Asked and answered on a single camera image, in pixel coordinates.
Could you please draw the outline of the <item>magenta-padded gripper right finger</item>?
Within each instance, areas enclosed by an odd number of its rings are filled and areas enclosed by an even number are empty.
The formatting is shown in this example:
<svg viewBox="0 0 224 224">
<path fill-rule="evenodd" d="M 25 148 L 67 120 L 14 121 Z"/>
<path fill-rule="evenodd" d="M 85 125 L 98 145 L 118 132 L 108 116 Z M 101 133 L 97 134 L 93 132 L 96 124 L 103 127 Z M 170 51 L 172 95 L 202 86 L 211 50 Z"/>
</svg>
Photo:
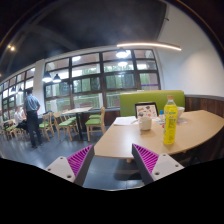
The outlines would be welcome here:
<svg viewBox="0 0 224 224">
<path fill-rule="evenodd" d="M 157 154 L 137 144 L 132 145 L 132 155 L 145 185 L 183 169 L 183 166 L 167 153 Z"/>
</svg>

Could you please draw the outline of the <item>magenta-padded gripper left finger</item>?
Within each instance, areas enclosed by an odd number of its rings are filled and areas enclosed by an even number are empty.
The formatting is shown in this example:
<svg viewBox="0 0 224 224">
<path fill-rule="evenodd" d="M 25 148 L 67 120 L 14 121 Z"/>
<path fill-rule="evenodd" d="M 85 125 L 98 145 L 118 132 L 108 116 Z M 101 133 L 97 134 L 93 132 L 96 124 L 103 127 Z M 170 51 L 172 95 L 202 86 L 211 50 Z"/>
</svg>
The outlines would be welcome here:
<svg viewBox="0 0 224 224">
<path fill-rule="evenodd" d="M 94 146 L 89 145 L 68 157 L 59 156 L 46 171 L 82 186 L 94 155 Z"/>
</svg>

